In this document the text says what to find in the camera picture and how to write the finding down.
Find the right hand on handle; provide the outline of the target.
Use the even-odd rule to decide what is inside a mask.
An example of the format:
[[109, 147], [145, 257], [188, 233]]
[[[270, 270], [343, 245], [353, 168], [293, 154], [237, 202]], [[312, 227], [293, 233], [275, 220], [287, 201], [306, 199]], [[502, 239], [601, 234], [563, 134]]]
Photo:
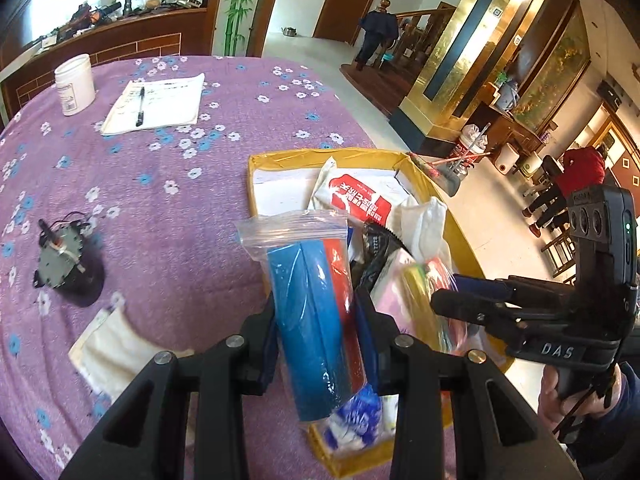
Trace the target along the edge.
[[615, 365], [614, 370], [615, 380], [610, 402], [606, 403], [605, 398], [600, 399], [595, 393], [590, 393], [585, 400], [581, 401], [580, 399], [587, 393], [587, 390], [562, 400], [556, 391], [560, 380], [559, 371], [551, 365], [546, 365], [542, 371], [538, 396], [538, 416], [549, 429], [558, 426], [573, 408], [576, 408], [575, 416], [604, 417], [614, 410], [623, 392], [624, 381], [620, 367]]

